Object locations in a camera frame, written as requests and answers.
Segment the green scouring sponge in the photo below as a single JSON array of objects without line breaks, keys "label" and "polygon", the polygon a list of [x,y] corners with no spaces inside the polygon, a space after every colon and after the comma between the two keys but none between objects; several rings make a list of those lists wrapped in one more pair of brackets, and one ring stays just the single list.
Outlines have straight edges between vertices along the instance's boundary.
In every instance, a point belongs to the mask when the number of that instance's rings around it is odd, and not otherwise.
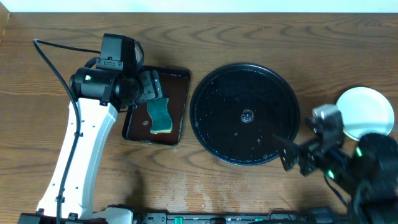
[{"label": "green scouring sponge", "polygon": [[152,120],[151,134],[172,132],[173,121],[167,109],[168,102],[168,98],[159,98],[147,103],[147,112]]}]

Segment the light blue plate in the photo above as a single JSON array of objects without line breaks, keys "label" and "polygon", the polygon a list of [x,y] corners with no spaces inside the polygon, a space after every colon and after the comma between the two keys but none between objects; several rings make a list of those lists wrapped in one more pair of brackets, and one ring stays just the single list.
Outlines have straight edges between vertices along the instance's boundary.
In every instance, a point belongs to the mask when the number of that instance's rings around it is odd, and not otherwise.
[{"label": "light blue plate", "polygon": [[371,133],[387,136],[394,127],[392,105],[372,88],[351,88],[338,98],[336,105],[342,115],[344,133],[355,141]]}]

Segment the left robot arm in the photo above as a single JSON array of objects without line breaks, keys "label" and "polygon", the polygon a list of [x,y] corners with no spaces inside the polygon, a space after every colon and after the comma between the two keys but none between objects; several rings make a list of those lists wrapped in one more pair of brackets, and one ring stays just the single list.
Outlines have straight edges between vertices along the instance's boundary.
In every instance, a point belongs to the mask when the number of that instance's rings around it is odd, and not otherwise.
[{"label": "left robot arm", "polygon": [[134,210],[110,205],[93,210],[98,167],[108,134],[125,107],[161,98],[155,70],[79,68],[70,79],[75,97],[50,184],[34,213],[22,213],[19,223],[134,223]]}]

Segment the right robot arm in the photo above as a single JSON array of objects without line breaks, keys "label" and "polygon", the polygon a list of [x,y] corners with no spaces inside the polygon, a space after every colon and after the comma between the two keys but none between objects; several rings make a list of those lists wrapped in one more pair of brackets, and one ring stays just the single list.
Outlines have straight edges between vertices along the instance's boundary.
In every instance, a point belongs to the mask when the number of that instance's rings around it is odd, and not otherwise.
[{"label": "right robot arm", "polygon": [[315,138],[303,144],[274,136],[286,171],[294,166],[308,176],[319,170],[350,195],[346,204],[353,223],[397,223],[397,142],[371,133],[357,143],[352,155],[342,146],[341,125],[314,128]]}]

